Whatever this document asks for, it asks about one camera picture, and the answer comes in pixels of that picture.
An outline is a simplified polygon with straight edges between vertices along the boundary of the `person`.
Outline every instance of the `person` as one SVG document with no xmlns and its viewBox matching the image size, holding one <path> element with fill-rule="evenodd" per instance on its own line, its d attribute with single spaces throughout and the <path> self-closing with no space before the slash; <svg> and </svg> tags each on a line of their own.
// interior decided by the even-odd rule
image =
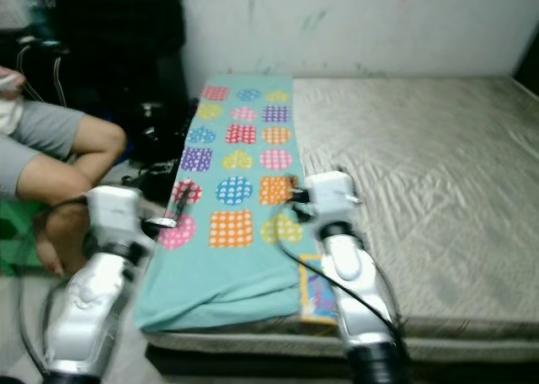
<svg viewBox="0 0 539 384">
<path fill-rule="evenodd" d="M 24 76 L 0 67 L 0 77 L 16 76 L 0 90 L 0 195 L 55 205 L 92 189 L 125 150 L 117 125 L 73 109 L 24 100 Z M 77 154 L 72 163 L 64 163 Z M 57 275 L 84 266 L 85 206 L 70 205 L 35 218 L 37 255 Z"/>
</svg>

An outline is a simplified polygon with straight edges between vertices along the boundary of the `polka dot heart pattern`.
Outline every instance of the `polka dot heart pattern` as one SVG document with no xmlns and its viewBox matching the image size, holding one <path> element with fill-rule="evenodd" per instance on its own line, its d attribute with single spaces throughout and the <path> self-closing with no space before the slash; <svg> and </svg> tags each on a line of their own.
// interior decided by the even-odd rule
<svg viewBox="0 0 539 384">
<path fill-rule="evenodd" d="M 242 102 L 254 102 L 262 93 L 258 89 L 242 89 L 237 93 L 237 98 Z"/>
<path fill-rule="evenodd" d="M 205 87 L 204 91 L 202 92 L 202 98 L 206 98 L 208 100 L 227 100 L 229 92 L 229 88 Z"/>
<path fill-rule="evenodd" d="M 223 180 L 216 189 L 216 197 L 223 205 L 241 205 L 253 194 L 253 186 L 243 176 Z"/>
<path fill-rule="evenodd" d="M 266 106 L 263 120 L 268 123 L 285 123 L 290 121 L 291 112 L 288 106 Z"/>
<path fill-rule="evenodd" d="M 189 130 L 187 134 L 187 142 L 197 143 L 204 142 L 210 143 L 216 139 L 216 133 L 210 129 L 205 128 L 204 126 L 199 127 L 198 129 Z"/>
<path fill-rule="evenodd" d="M 195 219 L 183 214 L 176 228 L 164 228 L 159 234 L 159 242 L 165 249 L 177 249 L 188 243 L 195 236 Z"/>
<path fill-rule="evenodd" d="M 232 110 L 232 118 L 235 120 L 253 121 L 256 119 L 256 112 L 247 106 Z"/>
<path fill-rule="evenodd" d="M 268 102 L 288 102 L 290 95 L 283 91 L 274 91 L 266 94 L 266 100 Z"/>
<path fill-rule="evenodd" d="M 210 219 L 210 248 L 243 248 L 253 243 L 251 211 L 215 211 Z"/>
<path fill-rule="evenodd" d="M 280 239 L 289 243 L 299 243 L 302 240 L 302 227 L 293 222 L 289 216 L 281 213 L 277 216 L 276 222 Z M 264 223 L 261 234 L 265 242 L 271 244 L 277 242 L 275 239 L 275 218 Z"/>
<path fill-rule="evenodd" d="M 225 169 L 250 169 L 253 167 L 253 159 L 244 150 L 236 150 L 224 157 L 221 165 Z"/>
<path fill-rule="evenodd" d="M 210 148 L 184 148 L 184 154 L 179 162 L 179 166 L 184 171 L 204 172 L 210 169 L 211 154 Z"/>
<path fill-rule="evenodd" d="M 260 163 L 266 169 L 282 171 L 292 165 L 292 155 L 285 150 L 266 150 L 260 156 Z"/>
<path fill-rule="evenodd" d="M 284 127 L 271 127 L 262 132 L 262 138 L 268 144 L 286 144 L 291 137 L 290 130 Z"/>
<path fill-rule="evenodd" d="M 286 176 L 264 176 L 260 180 L 259 202 L 261 205 L 278 205 L 290 199 L 290 178 Z"/>
<path fill-rule="evenodd" d="M 176 182 L 172 188 L 174 203 L 179 202 L 186 190 L 189 190 L 187 193 L 187 200 L 185 201 L 185 204 L 187 205 L 193 205 L 202 196 L 202 188 L 191 179 L 185 179 L 181 182 Z"/>
<path fill-rule="evenodd" d="M 218 104 L 199 104 L 196 115 L 202 120 L 213 120 L 222 115 L 222 107 Z"/>
<path fill-rule="evenodd" d="M 228 144 L 254 144 L 256 142 L 256 127 L 253 125 L 229 125 L 225 142 Z"/>
</svg>

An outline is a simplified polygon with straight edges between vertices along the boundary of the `white cloth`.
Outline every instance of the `white cloth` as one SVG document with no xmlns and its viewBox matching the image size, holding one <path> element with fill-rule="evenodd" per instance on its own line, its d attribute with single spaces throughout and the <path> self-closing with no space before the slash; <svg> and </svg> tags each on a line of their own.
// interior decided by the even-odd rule
<svg viewBox="0 0 539 384">
<path fill-rule="evenodd" d="M 10 135 L 17 128 L 23 114 L 23 99 L 6 100 L 0 98 L 0 133 Z"/>
</svg>

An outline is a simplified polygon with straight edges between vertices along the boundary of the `mattress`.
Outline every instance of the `mattress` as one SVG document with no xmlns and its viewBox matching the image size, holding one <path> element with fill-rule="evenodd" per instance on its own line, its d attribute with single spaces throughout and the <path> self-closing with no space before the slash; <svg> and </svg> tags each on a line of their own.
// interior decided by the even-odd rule
<svg viewBox="0 0 539 384">
<path fill-rule="evenodd" d="M 305 173 L 345 167 L 410 354 L 539 360 L 539 101 L 511 79 L 297 79 Z M 147 333 L 166 349 L 335 356 L 294 316 Z"/>
</svg>

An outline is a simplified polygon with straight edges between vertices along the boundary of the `white wall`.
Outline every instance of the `white wall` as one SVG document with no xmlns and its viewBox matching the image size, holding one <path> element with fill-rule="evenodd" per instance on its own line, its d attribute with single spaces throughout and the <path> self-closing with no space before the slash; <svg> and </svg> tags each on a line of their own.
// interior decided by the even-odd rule
<svg viewBox="0 0 539 384">
<path fill-rule="evenodd" d="M 184 0 L 189 84 L 217 72 L 511 74 L 539 0 Z"/>
</svg>

